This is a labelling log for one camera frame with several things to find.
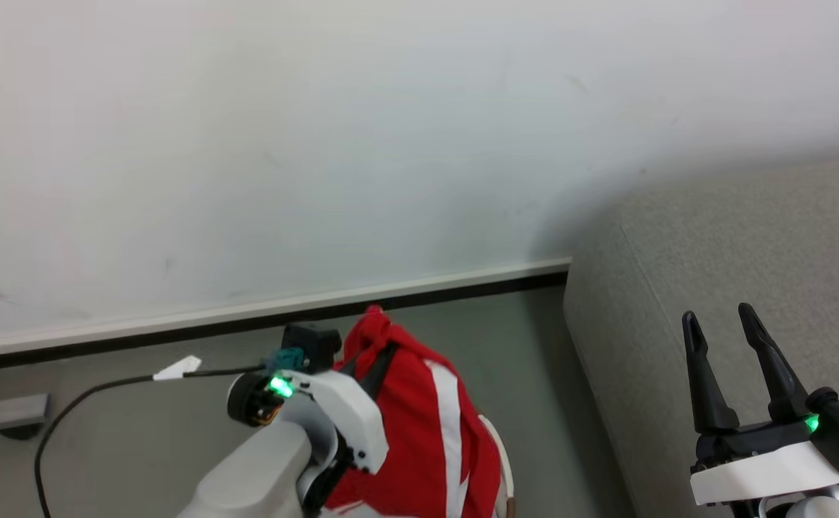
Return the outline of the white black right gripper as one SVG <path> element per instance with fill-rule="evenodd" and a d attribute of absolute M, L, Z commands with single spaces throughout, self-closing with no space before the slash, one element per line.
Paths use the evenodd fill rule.
<path fill-rule="evenodd" d="M 761 365 L 768 415 L 775 423 L 797 422 L 738 429 L 738 414 L 725 402 L 708 361 L 708 342 L 698 318 L 685 312 L 681 322 L 694 429 L 703 434 L 695 447 L 697 461 L 690 468 L 695 504 L 758 507 L 767 499 L 794 493 L 838 495 L 839 471 L 810 439 L 820 423 L 798 421 L 808 415 L 807 391 L 753 306 L 740 303 L 738 314 L 746 342 Z"/>

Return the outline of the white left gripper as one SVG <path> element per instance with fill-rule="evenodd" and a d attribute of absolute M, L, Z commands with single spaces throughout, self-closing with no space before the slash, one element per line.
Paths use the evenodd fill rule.
<path fill-rule="evenodd" d="M 250 427 L 288 422 L 301 427 L 311 445 L 310 468 L 340 463 L 377 474 L 389 450 L 377 398 L 399 345 L 387 343 L 359 383 L 346 373 L 260 370 L 244 373 L 227 397 L 229 417 Z"/>

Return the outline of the red garment with white stripe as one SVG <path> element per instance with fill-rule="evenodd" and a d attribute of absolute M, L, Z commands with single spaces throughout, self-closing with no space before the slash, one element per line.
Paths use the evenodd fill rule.
<path fill-rule="evenodd" d="M 373 306 L 347 335 L 336 368 L 361 380 L 387 343 L 399 351 L 376 398 L 386 461 L 377 474 L 344 475 L 319 518 L 492 518 L 498 450 L 451 361 Z"/>

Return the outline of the white laundry basket rim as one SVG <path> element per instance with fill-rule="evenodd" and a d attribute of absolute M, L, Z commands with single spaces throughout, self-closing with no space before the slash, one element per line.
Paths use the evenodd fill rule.
<path fill-rule="evenodd" d="M 504 442 L 491 420 L 484 415 L 479 419 L 486 428 L 499 454 L 499 491 L 492 518 L 516 518 L 516 504 L 514 498 L 514 474 Z"/>

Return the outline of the grey fabric sofa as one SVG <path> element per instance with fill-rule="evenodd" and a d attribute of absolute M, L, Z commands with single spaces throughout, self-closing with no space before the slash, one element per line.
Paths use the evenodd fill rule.
<path fill-rule="evenodd" d="M 727 403 L 758 423 L 768 393 L 742 302 L 807 390 L 839 394 L 839 158 L 639 191 L 572 253 L 564 314 L 637 518 L 732 518 L 691 494 L 681 318 L 695 312 Z"/>

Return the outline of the grey flat furniture foot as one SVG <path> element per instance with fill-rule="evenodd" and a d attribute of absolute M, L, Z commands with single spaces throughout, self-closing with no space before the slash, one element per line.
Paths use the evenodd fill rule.
<path fill-rule="evenodd" d="M 31 440 L 47 423 L 50 394 L 33 394 L 0 400 L 0 435 L 11 440 Z"/>

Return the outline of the white black wall baseboard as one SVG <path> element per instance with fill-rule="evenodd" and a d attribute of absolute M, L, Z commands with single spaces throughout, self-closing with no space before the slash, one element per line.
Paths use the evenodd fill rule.
<path fill-rule="evenodd" d="M 487 268 L 324 294 L 245 303 L 128 322 L 0 338 L 0 368 L 281 327 L 361 314 L 370 305 L 402 309 L 456 299 L 537 291 L 566 281 L 571 257 Z"/>

